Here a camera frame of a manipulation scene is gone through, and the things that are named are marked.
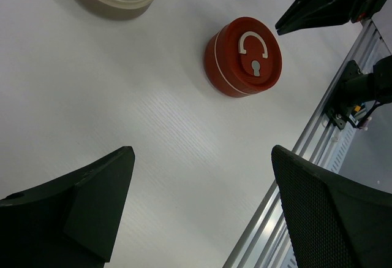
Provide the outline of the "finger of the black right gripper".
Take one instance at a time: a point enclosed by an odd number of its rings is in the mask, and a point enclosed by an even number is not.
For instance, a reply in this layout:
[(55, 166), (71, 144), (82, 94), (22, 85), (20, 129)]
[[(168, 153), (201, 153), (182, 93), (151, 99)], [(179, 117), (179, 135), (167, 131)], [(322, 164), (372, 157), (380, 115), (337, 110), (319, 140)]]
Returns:
[(295, 0), (275, 24), (279, 35), (301, 29), (356, 23), (381, 10), (383, 0)]

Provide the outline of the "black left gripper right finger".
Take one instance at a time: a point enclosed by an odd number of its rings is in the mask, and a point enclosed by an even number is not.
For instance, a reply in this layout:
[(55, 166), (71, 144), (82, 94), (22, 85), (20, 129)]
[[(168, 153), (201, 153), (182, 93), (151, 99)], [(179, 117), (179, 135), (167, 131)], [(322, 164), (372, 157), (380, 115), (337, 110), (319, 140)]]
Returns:
[(391, 267), (391, 194), (276, 145), (271, 152), (298, 267)]

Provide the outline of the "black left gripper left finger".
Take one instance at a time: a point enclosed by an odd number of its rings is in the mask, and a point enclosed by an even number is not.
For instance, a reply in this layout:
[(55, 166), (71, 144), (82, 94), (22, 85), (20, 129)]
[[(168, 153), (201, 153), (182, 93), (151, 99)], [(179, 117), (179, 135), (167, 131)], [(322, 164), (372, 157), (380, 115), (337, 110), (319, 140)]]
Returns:
[(135, 164), (131, 146), (1, 199), (1, 267), (110, 262)]

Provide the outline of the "red round lid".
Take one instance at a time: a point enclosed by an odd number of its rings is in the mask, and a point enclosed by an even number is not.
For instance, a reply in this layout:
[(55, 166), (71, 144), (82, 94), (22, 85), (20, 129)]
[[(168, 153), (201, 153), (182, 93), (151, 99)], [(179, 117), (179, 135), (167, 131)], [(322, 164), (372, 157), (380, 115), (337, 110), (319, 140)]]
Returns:
[(281, 75), (282, 56), (273, 33), (260, 21), (241, 17), (228, 26), (228, 40), (234, 43), (239, 37), (238, 51), (241, 54), (245, 78), (253, 84), (263, 85), (265, 90), (274, 86)]

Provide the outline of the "red-based metal lunch tin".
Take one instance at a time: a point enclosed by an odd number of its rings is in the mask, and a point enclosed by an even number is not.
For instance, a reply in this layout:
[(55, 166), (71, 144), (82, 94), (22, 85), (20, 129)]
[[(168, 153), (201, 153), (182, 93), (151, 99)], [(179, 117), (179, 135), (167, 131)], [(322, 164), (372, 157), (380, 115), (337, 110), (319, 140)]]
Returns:
[(238, 51), (239, 37), (234, 43), (228, 40), (228, 26), (222, 28), (207, 43), (204, 68), (208, 80), (216, 90), (232, 98), (243, 98), (265, 90), (263, 85), (247, 80)]

